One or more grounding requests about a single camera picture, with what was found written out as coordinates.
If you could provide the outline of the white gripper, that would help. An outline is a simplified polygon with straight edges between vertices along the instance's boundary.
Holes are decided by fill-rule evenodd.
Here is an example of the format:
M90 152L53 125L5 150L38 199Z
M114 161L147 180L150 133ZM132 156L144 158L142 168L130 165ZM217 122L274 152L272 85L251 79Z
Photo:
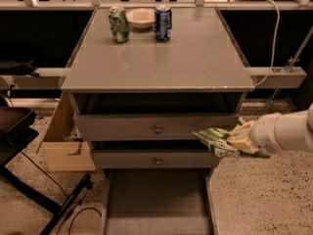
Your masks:
M275 135L275 122L279 116L265 115L257 121L239 125L230 131L227 142L244 153L255 154L260 150L267 156L278 155L282 152Z

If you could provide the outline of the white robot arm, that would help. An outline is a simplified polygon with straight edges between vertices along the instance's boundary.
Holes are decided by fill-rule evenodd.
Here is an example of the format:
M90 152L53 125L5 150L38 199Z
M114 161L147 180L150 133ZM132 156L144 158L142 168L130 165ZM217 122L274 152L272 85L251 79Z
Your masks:
M313 152L313 105L306 111L251 120L231 131L227 141L248 154L266 156L289 151Z

